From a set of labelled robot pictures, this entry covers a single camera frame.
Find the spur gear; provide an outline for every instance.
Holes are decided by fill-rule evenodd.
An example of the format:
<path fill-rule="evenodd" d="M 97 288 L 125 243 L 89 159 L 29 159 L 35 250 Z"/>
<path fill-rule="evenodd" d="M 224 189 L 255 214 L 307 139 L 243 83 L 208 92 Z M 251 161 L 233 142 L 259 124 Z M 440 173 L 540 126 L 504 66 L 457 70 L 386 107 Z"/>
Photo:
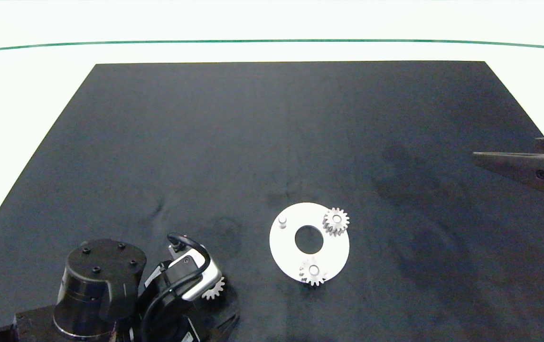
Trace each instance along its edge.
<path fill-rule="evenodd" d="M 204 294 L 202 294 L 201 298 L 204 298 L 210 301 L 211 299 L 215 299 L 216 297 L 219 297 L 221 295 L 221 292 L 224 290 L 225 284 L 226 283 L 224 283 L 224 277 L 222 277 L 222 279 L 220 279 L 215 284 L 215 286 L 213 286 L 213 288 L 211 288 L 210 290 L 206 290 Z"/>
<path fill-rule="evenodd" d="M 343 210 L 332 208 L 326 212 L 322 227 L 329 235 L 338 236 L 348 229 L 349 219 Z"/>
<path fill-rule="evenodd" d="M 327 273 L 320 269 L 318 263 L 312 257 L 302 262 L 300 266 L 300 279 L 311 286 L 318 286 L 325 282 Z"/>

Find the bolt hole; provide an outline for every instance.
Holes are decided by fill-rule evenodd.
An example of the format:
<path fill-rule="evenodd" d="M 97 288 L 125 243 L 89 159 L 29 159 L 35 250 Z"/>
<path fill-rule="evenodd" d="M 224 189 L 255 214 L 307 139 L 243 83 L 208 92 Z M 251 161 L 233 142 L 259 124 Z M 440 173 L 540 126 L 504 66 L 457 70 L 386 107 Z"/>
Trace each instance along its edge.
<path fill-rule="evenodd" d="M 536 177 L 540 180 L 544 180 L 544 170 L 537 170 Z"/>

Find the gear on robot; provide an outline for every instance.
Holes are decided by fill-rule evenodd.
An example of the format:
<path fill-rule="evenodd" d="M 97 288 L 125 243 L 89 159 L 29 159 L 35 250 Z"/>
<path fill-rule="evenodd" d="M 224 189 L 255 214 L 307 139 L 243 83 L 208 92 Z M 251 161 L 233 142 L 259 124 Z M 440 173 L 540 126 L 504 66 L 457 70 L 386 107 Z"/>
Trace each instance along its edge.
<path fill-rule="evenodd" d="M 339 236 L 348 228 L 350 217 L 339 208 L 329 209 L 322 221 L 322 227 L 329 235 Z"/>
<path fill-rule="evenodd" d="M 202 298 L 211 301 L 212 299 L 221 296 L 225 284 L 226 283 L 224 282 L 224 277 L 222 277 L 222 279 L 215 283 L 215 286 L 213 286 L 213 288 L 205 291 L 204 294 L 202 294 Z"/>

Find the white disc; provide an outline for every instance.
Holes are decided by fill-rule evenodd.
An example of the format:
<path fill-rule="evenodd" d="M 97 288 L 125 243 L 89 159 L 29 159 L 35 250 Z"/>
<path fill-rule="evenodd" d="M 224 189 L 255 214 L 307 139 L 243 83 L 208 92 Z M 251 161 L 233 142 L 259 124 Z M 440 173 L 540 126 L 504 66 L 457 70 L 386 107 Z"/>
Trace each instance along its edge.
<path fill-rule="evenodd" d="M 350 253 L 348 231 L 332 236 L 322 226 L 329 209 L 316 203 L 298 203 L 285 208 L 274 219 L 270 228 L 270 251 L 278 267 L 289 277 L 300 281 L 300 266 L 314 258 L 319 274 L 326 280 L 335 277 L 346 264 Z M 295 243 L 295 234 L 303 226 L 312 226 L 322 235 L 322 247 L 314 254 L 307 254 Z"/>

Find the black table surface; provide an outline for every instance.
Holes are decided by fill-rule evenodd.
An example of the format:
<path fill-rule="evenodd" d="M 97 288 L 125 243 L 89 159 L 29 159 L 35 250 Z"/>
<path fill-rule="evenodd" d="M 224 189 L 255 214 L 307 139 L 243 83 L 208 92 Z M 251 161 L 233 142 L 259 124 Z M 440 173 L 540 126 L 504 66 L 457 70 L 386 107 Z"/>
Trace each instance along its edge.
<path fill-rule="evenodd" d="M 234 341 L 544 341 L 544 193 L 469 161 L 540 136 L 483 62 L 96 65 L 0 208 L 0 326 L 82 241 L 148 273 L 177 231 L 236 287 Z M 316 289 L 268 241 L 303 201 L 351 218 Z"/>

